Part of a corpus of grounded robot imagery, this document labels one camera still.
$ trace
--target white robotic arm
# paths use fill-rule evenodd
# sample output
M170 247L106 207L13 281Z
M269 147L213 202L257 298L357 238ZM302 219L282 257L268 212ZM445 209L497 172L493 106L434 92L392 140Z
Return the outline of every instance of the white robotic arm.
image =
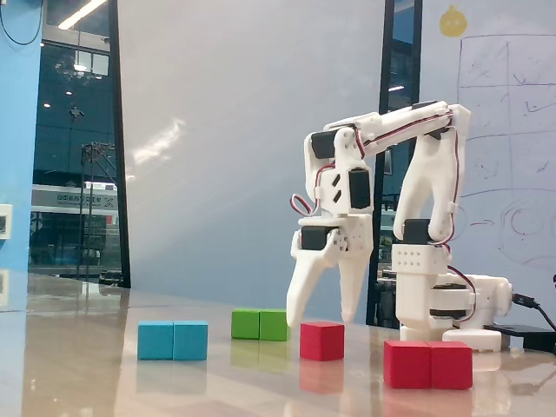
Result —
M287 298L290 327L300 323L322 272L336 264L342 318L354 318L373 252L372 175L365 157L417 137L394 221L394 234L401 241L393 245L392 255L396 316L403 323L400 337L460 340L474 349L500 349L500 333L482 325L492 324L494 313L507 313L511 284L500 277L465 276L448 266L447 243L453 238L463 186L469 121L470 112L460 105L429 102L383 116L371 113L340 120L307 136L306 189L314 209L298 195L292 197L292 207L306 218L299 221L301 229L292 241L296 264ZM420 219L431 194L431 218ZM448 270L456 275L447 275ZM452 330L454 324L460 328Z
M444 230L444 223L449 219L447 210L453 213L456 203L453 189L459 189L454 185L455 179L460 176L458 169L463 169L456 161L463 152L462 149L459 154L456 152L459 126L455 123L464 124L460 130L466 133L468 120L469 112L461 106L448 106L444 102L420 103L383 116L371 113L340 120L306 137L306 189L314 209L298 195L292 197L292 207L308 217L299 221L301 229L292 242L291 255L297 263L288 291L289 326L299 324L321 273L336 264L340 265L341 272L342 318L344 321L354 318L373 252L373 176L365 163L366 156L374 156L418 136L416 157L411 166L417 166L413 169L413 181L419 185L420 192L402 192L396 236L403 238L404 221L410 215L418 217L431 190L440 220L430 234L438 239L447 234ZM295 205L296 202L303 205L306 213ZM315 215L319 209L322 214Z

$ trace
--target white wall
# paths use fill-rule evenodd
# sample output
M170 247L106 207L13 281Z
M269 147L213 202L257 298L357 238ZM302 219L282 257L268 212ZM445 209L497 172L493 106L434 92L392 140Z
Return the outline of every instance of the white wall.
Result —
M120 0L118 12L132 287L283 308L303 140L378 109L383 0ZM337 272L308 314L340 318Z

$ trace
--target whiteboard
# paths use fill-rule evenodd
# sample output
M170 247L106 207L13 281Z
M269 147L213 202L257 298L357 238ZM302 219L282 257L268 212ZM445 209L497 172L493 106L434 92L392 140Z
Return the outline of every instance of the whiteboard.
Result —
M553 0L425 0L420 73L421 100L473 112L454 265L505 276L553 319L555 16ZM547 328L519 306L503 322Z
M384 0L119 0L118 13L132 287L284 308L303 141L378 109ZM340 319L339 288L329 271L308 315Z

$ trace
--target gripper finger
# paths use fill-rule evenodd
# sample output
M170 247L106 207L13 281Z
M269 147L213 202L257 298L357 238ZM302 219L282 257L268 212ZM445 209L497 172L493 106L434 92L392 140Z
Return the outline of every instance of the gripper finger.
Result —
M349 323L354 320L365 271L369 264L367 254L356 258L345 258L340 264L341 318Z
M300 249L295 254L297 262L286 299L286 319L291 328L301 323L307 301L324 270L333 267L337 262L337 256L334 255L334 251L339 253L339 249L334 245L336 236L337 232L333 231L323 250Z

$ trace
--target green cube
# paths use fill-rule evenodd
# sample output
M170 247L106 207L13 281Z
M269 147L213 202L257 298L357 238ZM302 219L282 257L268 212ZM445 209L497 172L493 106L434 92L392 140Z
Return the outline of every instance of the green cube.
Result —
M288 341L290 330L286 323L286 310L261 310L259 313L260 332L262 341Z
M259 310L236 308L232 311L232 339L259 339Z

